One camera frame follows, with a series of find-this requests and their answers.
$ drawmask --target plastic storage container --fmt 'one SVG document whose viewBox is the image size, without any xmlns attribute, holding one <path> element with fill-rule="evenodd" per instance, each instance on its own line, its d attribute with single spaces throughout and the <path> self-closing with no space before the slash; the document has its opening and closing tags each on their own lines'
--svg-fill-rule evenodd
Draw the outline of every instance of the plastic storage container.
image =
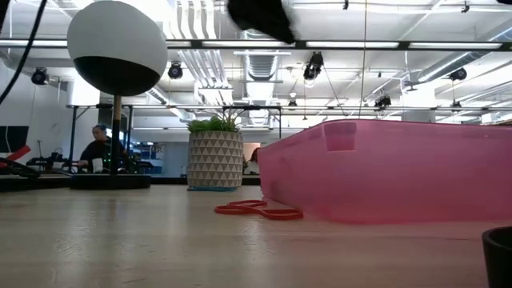
<svg viewBox="0 0 512 288">
<path fill-rule="evenodd" d="M 325 122 L 258 152 L 265 197 L 349 223 L 512 219 L 512 128 Z"/>
</svg>

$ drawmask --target table surface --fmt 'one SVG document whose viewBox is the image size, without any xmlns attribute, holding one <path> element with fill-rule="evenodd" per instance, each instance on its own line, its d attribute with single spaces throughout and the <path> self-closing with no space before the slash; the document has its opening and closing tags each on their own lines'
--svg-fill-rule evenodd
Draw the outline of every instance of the table surface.
<svg viewBox="0 0 512 288">
<path fill-rule="evenodd" d="M 257 186 L 0 194 L 0 287 L 486 287 L 480 235 L 507 224 L 348 226 L 213 212 L 261 196 Z"/>
</svg>

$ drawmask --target wooden pole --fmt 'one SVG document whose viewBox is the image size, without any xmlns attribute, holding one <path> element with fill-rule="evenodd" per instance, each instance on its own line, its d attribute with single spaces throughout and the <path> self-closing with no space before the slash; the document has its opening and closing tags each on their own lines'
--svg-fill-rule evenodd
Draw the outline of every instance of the wooden pole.
<svg viewBox="0 0 512 288">
<path fill-rule="evenodd" d="M 119 131 L 121 127 L 121 95 L 114 96 L 112 111 L 112 151 L 110 152 L 110 175 L 116 175 L 119 168 L 121 146 L 119 144 Z"/>
</svg>

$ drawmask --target man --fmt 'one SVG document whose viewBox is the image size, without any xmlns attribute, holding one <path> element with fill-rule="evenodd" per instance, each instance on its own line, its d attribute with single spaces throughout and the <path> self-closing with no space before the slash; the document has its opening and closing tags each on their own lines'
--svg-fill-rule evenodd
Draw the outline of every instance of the man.
<svg viewBox="0 0 512 288">
<path fill-rule="evenodd" d="M 106 127 L 104 125 L 96 125 L 93 127 L 94 141 L 82 152 L 78 166 L 88 167 L 92 170 L 92 161 L 96 158 L 108 158 L 112 150 L 112 138 L 106 136 Z M 126 151 L 119 143 L 120 155 L 125 157 Z"/>
</svg>

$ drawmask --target white and black sphere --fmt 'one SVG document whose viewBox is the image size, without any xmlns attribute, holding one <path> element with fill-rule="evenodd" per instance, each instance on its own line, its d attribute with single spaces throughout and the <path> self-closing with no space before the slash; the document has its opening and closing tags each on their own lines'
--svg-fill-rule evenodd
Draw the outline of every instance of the white and black sphere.
<svg viewBox="0 0 512 288">
<path fill-rule="evenodd" d="M 166 69 L 162 32 L 143 12 L 123 2 L 93 2 L 80 10 L 68 28 L 67 45 L 77 72 L 112 95 L 144 93 Z"/>
</svg>

